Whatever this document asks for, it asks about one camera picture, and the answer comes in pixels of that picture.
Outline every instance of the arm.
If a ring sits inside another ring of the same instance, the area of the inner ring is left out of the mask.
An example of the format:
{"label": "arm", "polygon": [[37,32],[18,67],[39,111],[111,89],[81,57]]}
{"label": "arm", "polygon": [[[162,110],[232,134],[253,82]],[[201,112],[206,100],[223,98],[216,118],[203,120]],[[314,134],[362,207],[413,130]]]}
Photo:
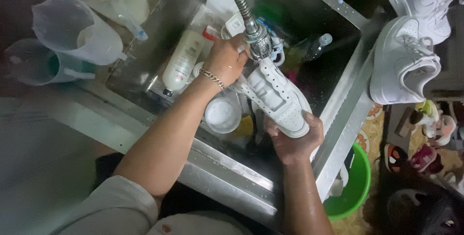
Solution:
{"label": "arm", "polygon": [[[248,58],[246,52],[237,52],[241,36],[217,40],[203,65],[225,86],[239,77]],[[152,196],[166,194],[184,167],[206,105],[220,91],[213,80],[198,76],[129,149],[114,175],[141,185]]]}
{"label": "arm", "polygon": [[303,111],[310,132],[290,138],[266,119],[266,128],[283,163],[284,224],[290,234],[334,234],[317,192],[316,179],[310,162],[312,151],[324,140],[321,119]]}

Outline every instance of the shirt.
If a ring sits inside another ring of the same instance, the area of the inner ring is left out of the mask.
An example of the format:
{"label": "shirt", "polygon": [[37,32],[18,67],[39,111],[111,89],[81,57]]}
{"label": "shirt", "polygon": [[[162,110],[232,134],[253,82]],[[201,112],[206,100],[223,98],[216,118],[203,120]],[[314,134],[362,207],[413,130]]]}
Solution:
{"label": "shirt", "polygon": [[60,235],[249,235],[240,224],[198,214],[158,219],[154,198],[142,186],[122,177],[105,180],[55,234]]}

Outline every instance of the person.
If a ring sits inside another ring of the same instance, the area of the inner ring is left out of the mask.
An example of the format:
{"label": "person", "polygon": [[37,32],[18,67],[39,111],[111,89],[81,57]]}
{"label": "person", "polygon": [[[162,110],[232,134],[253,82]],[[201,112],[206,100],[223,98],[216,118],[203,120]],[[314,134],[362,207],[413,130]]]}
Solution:
{"label": "person", "polygon": [[[203,68],[225,86],[235,82],[248,59],[238,53],[242,35],[217,40]],[[208,102],[221,88],[200,75],[150,126],[105,180],[82,202],[55,234],[250,234],[240,224],[211,214],[176,214],[157,220],[162,197],[171,189],[187,160]],[[333,234],[319,198],[310,163],[324,140],[322,121],[303,111],[310,131],[300,138],[281,133],[269,118],[265,127],[283,164],[286,234]]]}

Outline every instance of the gray sleeve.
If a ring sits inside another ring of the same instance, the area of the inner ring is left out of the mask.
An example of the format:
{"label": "gray sleeve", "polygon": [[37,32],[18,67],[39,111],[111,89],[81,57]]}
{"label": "gray sleeve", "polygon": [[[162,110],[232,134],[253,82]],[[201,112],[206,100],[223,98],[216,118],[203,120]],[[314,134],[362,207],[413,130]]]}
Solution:
{"label": "gray sleeve", "polygon": [[79,204],[54,234],[145,235],[157,218],[158,208],[148,191],[122,176],[113,176]]}

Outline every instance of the gold chain bracelet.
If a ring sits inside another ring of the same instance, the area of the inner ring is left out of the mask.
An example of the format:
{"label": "gold chain bracelet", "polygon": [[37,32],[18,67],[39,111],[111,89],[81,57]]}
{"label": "gold chain bracelet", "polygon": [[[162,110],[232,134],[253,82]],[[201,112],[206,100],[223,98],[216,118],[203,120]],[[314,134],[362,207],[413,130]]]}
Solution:
{"label": "gold chain bracelet", "polygon": [[224,87],[224,84],[221,82],[221,80],[219,80],[219,78],[217,78],[215,75],[213,75],[211,72],[209,71],[206,71],[205,69],[201,68],[200,69],[200,74],[203,74],[209,78],[211,78],[214,82],[216,82],[216,84],[222,89],[224,90],[225,87]]}

